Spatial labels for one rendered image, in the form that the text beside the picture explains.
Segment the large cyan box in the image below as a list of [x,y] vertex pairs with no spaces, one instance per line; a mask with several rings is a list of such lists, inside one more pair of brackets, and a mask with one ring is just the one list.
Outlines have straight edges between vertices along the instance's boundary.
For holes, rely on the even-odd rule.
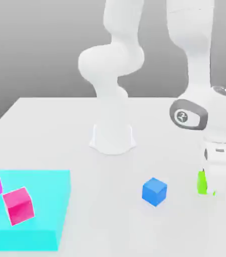
[[0,170],[4,193],[25,187],[35,216],[11,225],[0,195],[0,251],[57,251],[69,204],[68,170]]

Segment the small green cube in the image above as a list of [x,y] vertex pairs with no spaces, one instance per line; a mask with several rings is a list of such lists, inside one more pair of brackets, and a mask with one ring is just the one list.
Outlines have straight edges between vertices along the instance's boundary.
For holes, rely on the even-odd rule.
[[207,181],[204,169],[198,172],[197,176],[197,192],[200,195],[207,195]]

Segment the small blue cube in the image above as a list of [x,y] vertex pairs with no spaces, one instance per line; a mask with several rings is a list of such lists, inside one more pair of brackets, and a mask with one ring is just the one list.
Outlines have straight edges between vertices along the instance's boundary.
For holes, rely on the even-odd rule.
[[142,187],[142,199],[153,206],[160,204],[166,198],[166,193],[167,184],[156,178],[151,178]]

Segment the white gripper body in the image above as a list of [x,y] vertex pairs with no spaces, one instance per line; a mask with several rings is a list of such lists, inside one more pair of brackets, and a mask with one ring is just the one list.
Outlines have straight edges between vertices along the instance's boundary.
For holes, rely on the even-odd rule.
[[226,190],[226,162],[205,161],[207,193],[223,193]]

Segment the small pink cube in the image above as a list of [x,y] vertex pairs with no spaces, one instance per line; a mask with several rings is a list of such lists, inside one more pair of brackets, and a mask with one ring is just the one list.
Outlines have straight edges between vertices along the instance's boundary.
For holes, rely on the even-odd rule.
[[25,187],[3,194],[3,201],[11,226],[35,216],[32,199]]

